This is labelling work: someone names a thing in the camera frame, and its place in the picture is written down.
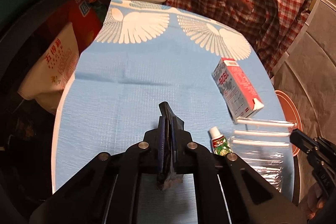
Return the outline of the person's right hand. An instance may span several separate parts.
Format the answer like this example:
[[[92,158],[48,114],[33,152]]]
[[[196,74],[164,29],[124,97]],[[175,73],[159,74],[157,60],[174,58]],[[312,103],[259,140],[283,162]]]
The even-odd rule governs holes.
[[[307,220],[313,219],[316,214],[324,207],[326,198],[319,184],[313,184],[308,194],[300,201],[298,208],[303,211]]]

